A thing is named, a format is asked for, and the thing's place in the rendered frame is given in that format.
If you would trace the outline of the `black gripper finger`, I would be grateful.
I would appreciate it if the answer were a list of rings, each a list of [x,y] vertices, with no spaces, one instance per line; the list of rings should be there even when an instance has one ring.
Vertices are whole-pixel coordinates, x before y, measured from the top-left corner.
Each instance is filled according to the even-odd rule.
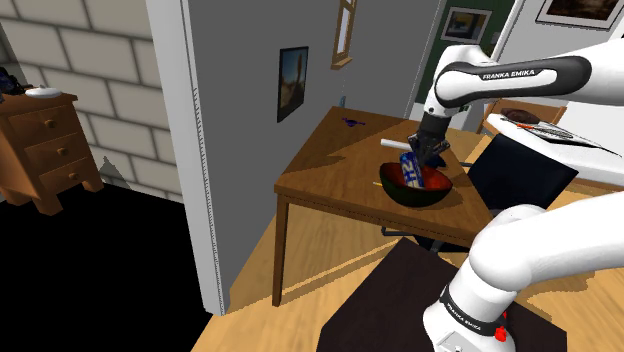
[[[445,167],[446,162],[440,156],[440,154],[450,148],[450,143],[447,140],[443,140],[436,145],[432,150],[432,155],[427,161],[429,167]]]
[[[424,132],[418,132],[408,137],[408,143],[420,165],[424,165],[429,158],[430,136]]]

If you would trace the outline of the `blue white drink can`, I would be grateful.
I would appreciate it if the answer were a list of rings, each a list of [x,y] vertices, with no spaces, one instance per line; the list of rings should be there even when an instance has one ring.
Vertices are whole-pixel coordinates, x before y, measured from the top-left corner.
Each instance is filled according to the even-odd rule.
[[[404,152],[399,156],[399,162],[405,184],[408,187],[423,189],[425,187],[422,172],[413,152]]]

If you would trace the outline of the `red black bowl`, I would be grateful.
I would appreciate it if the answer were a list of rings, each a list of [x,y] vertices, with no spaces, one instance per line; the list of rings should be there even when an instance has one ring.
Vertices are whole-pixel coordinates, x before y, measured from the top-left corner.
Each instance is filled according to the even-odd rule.
[[[450,179],[435,168],[425,165],[424,188],[413,188],[405,184],[399,163],[383,163],[379,168],[382,187],[396,203],[407,207],[426,207],[441,201],[453,188]]]

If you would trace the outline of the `black office chair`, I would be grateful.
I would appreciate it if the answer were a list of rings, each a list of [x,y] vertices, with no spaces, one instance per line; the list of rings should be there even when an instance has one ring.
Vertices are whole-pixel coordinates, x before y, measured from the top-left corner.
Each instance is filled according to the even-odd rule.
[[[490,214],[518,205],[548,208],[578,171],[502,134],[496,135],[467,177]]]

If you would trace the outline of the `brown wooden table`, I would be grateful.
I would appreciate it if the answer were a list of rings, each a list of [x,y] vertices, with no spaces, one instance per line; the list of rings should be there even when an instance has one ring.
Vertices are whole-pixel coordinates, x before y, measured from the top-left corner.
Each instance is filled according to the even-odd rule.
[[[343,117],[365,122],[349,127]],[[492,219],[452,150],[442,172],[459,181],[442,201],[408,208],[381,187],[379,168],[396,161],[399,150],[381,139],[406,140],[416,121],[332,107],[274,185],[277,195],[272,304],[282,299],[289,207],[292,204],[468,247]]]

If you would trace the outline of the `wooden framed window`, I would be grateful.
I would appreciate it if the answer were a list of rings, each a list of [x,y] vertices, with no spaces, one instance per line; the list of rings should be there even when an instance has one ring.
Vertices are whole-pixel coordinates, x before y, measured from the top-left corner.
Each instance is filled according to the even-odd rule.
[[[351,36],[358,0],[339,0],[331,69],[339,70],[351,61],[349,55]]]

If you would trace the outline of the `white desk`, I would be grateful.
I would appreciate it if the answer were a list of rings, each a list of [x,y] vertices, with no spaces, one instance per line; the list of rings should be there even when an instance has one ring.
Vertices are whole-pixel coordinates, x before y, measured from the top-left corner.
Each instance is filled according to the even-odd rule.
[[[503,135],[578,171],[578,177],[624,187],[624,157],[551,123],[517,123],[501,114],[486,119]]]

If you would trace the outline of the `dark robot stand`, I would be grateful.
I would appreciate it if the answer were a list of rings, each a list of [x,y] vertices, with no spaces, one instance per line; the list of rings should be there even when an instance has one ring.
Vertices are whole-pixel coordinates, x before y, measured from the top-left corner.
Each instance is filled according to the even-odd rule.
[[[327,321],[316,352],[567,352],[567,335],[402,239]]]

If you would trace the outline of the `wooden chest of drawers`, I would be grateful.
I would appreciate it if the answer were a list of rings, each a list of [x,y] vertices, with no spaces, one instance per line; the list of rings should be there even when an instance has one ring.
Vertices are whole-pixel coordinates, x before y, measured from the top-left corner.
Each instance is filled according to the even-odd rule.
[[[73,103],[6,95],[0,103],[0,195],[12,205],[32,201],[45,215],[62,210],[58,194],[78,184],[97,192],[103,182]]]

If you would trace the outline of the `white flat dish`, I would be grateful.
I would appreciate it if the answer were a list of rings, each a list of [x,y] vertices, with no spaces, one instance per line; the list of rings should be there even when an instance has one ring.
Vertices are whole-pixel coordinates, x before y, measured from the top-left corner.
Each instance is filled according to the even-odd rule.
[[[25,91],[25,95],[37,99],[51,99],[62,95],[59,89],[51,87],[35,87]]]

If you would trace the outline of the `dark blue object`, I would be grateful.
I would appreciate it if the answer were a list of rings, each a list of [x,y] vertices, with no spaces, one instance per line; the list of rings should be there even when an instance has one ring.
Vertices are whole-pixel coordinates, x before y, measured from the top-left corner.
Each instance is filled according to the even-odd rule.
[[[6,95],[21,95],[25,93],[25,88],[18,82],[17,78],[8,73],[0,66],[0,92]]]

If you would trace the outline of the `grey framed wall picture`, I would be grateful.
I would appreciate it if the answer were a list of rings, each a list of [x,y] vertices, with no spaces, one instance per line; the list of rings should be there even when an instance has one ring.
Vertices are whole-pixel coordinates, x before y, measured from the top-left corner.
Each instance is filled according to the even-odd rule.
[[[461,44],[479,44],[484,35],[491,10],[451,7],[440,39]]]

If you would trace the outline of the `dark framed wall picture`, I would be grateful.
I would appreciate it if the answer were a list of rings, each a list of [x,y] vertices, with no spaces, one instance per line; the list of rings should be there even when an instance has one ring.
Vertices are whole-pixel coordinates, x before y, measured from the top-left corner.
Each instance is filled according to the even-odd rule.
[[[277,122],[280,123],[298,109],[305,99],[309,47],[280,50],[278,75]]]

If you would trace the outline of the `white framed wall picture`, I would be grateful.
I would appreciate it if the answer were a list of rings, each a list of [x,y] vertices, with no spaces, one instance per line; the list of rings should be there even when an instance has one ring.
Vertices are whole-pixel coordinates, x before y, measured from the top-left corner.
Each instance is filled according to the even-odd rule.
[[[545,0],[536,22],[610,30],[623,9],[624,0]]]

